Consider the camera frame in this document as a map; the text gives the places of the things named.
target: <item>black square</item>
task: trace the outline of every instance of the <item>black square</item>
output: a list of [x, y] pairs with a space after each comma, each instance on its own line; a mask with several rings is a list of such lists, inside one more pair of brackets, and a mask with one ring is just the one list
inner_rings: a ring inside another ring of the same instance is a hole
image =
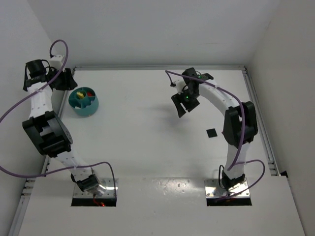
[[209, 138], [217, 137], [216, 129], [207, 129], [207, 134]]

